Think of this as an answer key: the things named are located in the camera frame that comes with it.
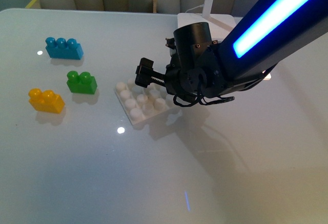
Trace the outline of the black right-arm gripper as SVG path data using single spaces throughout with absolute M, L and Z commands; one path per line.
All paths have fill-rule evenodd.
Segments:
M 203 98 L 205 69 L 200 56 L 173 54 L 165 73 L 155 71 L 153 64 L 152 60 L 141 58 L 136 69 L 136 85 L 147 88 L 152 81 L 179 98 Z

